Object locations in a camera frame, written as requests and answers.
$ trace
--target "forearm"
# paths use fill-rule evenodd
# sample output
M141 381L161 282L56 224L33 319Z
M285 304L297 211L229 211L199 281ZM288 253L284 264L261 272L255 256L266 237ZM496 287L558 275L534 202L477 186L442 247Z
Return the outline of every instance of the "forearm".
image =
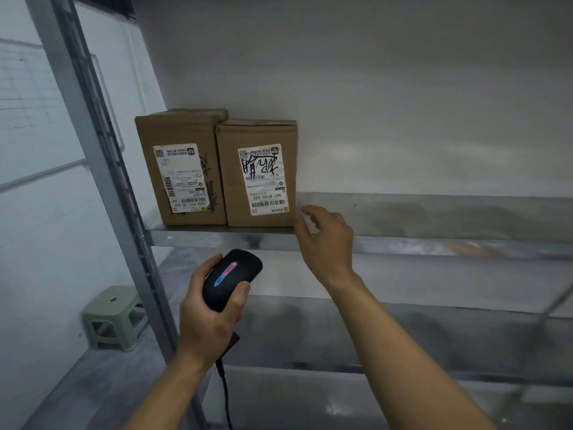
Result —
M177 355L124 430L176 430L204 374L196 360Z
M393 429L493 429L490 420L352 276L329 287Z

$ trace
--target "right hand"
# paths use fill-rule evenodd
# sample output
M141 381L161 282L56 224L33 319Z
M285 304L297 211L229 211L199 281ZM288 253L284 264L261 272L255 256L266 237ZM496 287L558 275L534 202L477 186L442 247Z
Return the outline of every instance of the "right hand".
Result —
M312 236L302 215L295 218L295 234L303 260L327 291L354 275L352 270L352 239L354 232L340 213L307 205L301 211L311 217L319 229Z

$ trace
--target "cardboard box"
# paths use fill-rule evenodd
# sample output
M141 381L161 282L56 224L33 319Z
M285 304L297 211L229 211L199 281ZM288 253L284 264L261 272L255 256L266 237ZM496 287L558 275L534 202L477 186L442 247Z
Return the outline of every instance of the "cardboard box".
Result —
M165 225L224 225L215 127L223 109L176 109L135 118Z
M292 226L296 121L228 120L217 146L229 226Z

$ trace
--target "barcode scanner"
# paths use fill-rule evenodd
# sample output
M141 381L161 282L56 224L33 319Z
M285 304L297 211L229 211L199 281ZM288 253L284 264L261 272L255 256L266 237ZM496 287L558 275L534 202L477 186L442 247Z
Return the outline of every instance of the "barcode scanner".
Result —
M262 262L252 253L233 249L227 253L222 260L217 263L211 273L205 278L203 285L203 300L213 311L223 312L227 302L233 294L237 285L246 280L251 282L262 270ZM239 335L233 332L231 341L221 357L215 362L217 372L223 381L223 391L225 393L225 414L229 429L233 430L231 417L229 414L229 390L225 380L225 369L222 358L239 341Z

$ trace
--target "barcode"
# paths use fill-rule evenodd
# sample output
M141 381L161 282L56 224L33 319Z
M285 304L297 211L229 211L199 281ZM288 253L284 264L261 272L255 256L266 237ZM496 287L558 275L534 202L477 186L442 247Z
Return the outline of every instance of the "barcode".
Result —
M163 182L165 183L165 189L167 190L167 195L170 198L174 198L175 191L173 190L173 185L171 184L171 178L166 176L165 178L163 178Z
M259 207L259 206L282 205L283 203L286 203L286 201L285 201L284 199L281 199L281 200L279 200L279 201L253 202L253 203L251 203L251 205L252 205L254 208L256 208L256 207Z
M189 203L189 202L205 202L207 198L185 198L181 199L182 203Z
M245 180L252 181L254 179L265 179L265 175L253 175L245 177Z

